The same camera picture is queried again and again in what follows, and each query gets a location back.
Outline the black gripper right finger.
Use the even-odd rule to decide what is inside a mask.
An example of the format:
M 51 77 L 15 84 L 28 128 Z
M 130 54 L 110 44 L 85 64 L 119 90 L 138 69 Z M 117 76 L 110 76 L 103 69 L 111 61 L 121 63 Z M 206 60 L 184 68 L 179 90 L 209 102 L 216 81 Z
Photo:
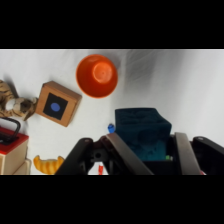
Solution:
M 179 132 L 174 141 L 182 175 L 224 175 L 224 147 L 203 136 L 190 141 Z

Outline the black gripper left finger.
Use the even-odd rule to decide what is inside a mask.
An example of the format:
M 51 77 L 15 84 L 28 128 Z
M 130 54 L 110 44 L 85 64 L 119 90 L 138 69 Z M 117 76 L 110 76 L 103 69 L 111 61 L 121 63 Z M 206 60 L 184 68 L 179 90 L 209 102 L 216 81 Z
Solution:
M 111 133 L 96 142 L 91 138 L 80 139 L 56 175 L 87 175 L 97 162 L 103 164 L 109 175 L 153 174 L 116 133 Z

